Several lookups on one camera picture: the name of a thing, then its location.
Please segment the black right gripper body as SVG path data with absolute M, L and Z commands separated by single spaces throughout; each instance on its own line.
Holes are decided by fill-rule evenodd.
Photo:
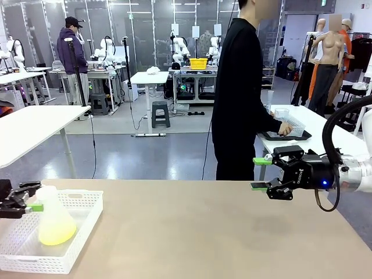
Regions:
M 334 189 L 334 166 L 326 156 L 304 155 L 295 165 L 295 185 L 301 189 Z

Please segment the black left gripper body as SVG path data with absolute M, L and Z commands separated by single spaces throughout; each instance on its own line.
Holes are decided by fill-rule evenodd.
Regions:
M 10 180 L 1 179 L 1 218 L 20 219 L 22 207 L 13 194 Z

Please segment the person's right hand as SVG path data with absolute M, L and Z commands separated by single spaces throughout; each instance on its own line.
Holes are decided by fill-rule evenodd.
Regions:
M 288 122 L 282 122 L 280 125 L 280 129 L 277 134 L 281 137 L 285 137 L 289 135 L 293 130 L 293 126 Z

